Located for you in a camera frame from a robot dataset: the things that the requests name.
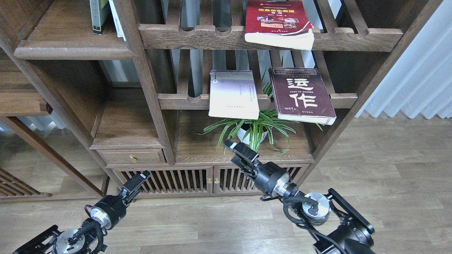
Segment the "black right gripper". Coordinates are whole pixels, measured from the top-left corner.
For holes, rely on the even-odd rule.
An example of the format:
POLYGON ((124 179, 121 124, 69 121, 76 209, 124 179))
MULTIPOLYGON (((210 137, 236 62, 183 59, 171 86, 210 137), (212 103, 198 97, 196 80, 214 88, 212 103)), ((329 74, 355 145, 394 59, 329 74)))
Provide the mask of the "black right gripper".
POLYGON ((241 168, 244 175, 254 181, 254 186, 260 191, 271 197, 285 195, 291 183, 286 170, 273 162, 262 164, 257 160, 259 154, 244 143, 225 140, 223 146, 235 154, 232 162, 241 168))

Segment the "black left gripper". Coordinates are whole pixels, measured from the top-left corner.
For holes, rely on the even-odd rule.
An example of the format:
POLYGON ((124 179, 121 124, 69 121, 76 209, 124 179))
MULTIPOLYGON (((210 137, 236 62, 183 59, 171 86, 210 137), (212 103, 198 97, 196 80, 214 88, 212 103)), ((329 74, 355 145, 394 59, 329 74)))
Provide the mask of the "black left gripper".
POLYGON ((126 215, 126 208, 140 193, 140 186, 150 177, 148 170, 134 175, 116 196, 107 195, 93 206, 93 219, 99 223, 118 223, 126 215))

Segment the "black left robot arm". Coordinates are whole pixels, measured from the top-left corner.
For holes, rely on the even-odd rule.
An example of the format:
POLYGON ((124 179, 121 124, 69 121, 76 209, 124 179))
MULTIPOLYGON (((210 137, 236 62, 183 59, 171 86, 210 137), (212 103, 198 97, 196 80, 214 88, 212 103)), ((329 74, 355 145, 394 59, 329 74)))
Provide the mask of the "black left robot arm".
POLYGON ((118 195, 107 195, 94 206, 84 207, 88 218, 78 229, 58 231, 53 225, 22 245, 15 254, 97 254, 105 252, 104 236, 126 215, 126 208, 140 193, 140 186, 151 176, 145 170, 134 175, 120 190, 118 195))

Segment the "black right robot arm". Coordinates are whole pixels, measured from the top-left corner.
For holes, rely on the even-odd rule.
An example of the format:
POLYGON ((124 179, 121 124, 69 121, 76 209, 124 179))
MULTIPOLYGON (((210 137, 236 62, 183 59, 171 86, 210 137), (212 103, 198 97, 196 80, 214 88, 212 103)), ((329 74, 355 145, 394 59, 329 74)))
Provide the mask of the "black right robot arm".
POLYGON ((334 189, 327 194, 303 193, 289 173, 273 162, 261 163, 258 153, 243 143, 226 140, 224 146, 234 153, 232 162, 263 192, 262 201, 278 199, 285 216, 315 239, 318 254, 371 254, 374 227, 334 189), (316 230, 334 212, 340 224, 329 235, 316 230))

